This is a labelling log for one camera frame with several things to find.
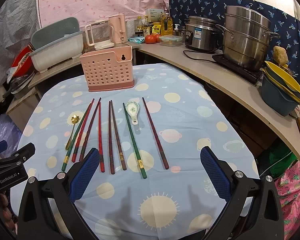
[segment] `pink basket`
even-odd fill
[[[80,61],[89,92],[134,87],[131,46],[88,52]]]

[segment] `gold spoon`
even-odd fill
[[[67,145],[66,145],[66,150],[68,150],[69,146],[70,146],[70,143],[71,143],[71,139],[72,139],[72,134],[73,134],[73,131],[74,131],[74,127],[75,127],[75,124],[77,122],[79,122],[79,116],[77,115],[74,115],[71,117],[71,122],[73,123],[73,127],[72,127],[72,132],[71,132],[71,135],[70,135],[70,138],[67,142]]]

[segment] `ceramic spoon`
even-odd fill
[[[69,140],[68,140],[68,142],[67,142],[67,145],[66,145],[66,150],[69,149],[69,146],[70,146],[70,142],[71,142],[71,138],[72,138],[72,134],[73,134],[73,130],[74,130],[75,124],[76,124],[77,122],[79,122],[79,116],[77,116],[77,115],[72,116],[72,117],[71,117],[71,122],[73,123],[73,127],[72,127],[72,132],[71,132],[70,138],[69,138]]]
[[[139,112],[139,105],[135,101],[129,101],[126,105],[127,113],[131,116],[132,124],[137,125],[138,119],[137,114]]]

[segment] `black stove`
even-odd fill
[[[230,60],[226,59],[223,54],[213,55],[212,58],[215,60],[215,62],[219,63],[223,67],[226,67],[227,69],[230,69],[232,72],[240,75],[245,80],[249,81],[252,84],[256,84],[259,80],[259,78],[262,75],[262,71],[249,71]]]

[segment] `green chopstick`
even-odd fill
[[[132,141],[132,144],[133,144],[134,152],[136,153],[136,157],[137,157],[138,164],[139,164],[139,167],[140,167],[140,170],[141,170],[141,174],[142,174],[142,177],[144,179],[146,179],[147,178],[146,170],[143,166],[141,156],[140,156],[140,153],[139,153],[139,150],[138,150],[138,147],[137,147],[137,143],[136,143],[136,140],[134,139],[134,136],[133,136],[130,120],[129,120],[128,113],[127,113],[127,110],[126,110],[126,106],[124,105],[124,103],[123,103],[123,109],[124,109],[124,114],[126,115],[126,120],[127,120],[127,124],[128,124],[128,128],[129,128],[129,132],[130,132],[131,141]]]
[[[81,128],[82,123],[83,123],[83,120],[84,120],[84,118],[85,118],[85,116],[86,116],[86,114],[87,114],[87,112],[88,112],[88,109],[89,109],[90,105],[91,105],[91,103],[89,104],[89,106],[88,106],[86,112],[84,113],[83,117],[81,118],[81,121],[80,121],[80,123],[79,123],[79,126],[77,127],[77,130],[76,130],[75,133],[74,133],[74,137],[73,137],[73,139],[72,139],[72,141],[71,141],[71,143],[70,143],[70,146],[69,146],[69,148],[68,148],[66,157],[65,157],[65,159],[64,159],[64,161],[63,161],[63,165],[62,165],[62,169],[61,169],[62,171],[66,171],[66,167],[67,167],[67,164],[68,164],[68,161],[69,161],[69,157],[70,157],[70,155],[71,155],[71,151],[72,151],[73,145],[74,145],[74,143],[75,143],[75,140],[77,139],[78,133],[79,133],[79,131],[80,131],[80,128]]]

